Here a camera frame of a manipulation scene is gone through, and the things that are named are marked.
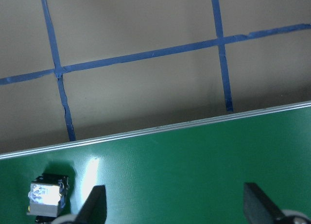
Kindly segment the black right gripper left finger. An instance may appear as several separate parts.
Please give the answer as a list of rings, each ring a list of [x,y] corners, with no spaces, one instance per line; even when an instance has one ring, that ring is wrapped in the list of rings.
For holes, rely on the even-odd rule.
[[[94,186],[76,217],[77,224],[104,224],[107,218],[105,185]]]

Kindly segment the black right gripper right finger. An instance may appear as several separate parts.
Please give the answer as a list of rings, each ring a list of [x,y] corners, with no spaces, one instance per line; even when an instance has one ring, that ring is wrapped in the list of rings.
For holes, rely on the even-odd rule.
[[[249,224],[276,224],[283,219],[283,212],[253,182],[243,186],[243,213]]]

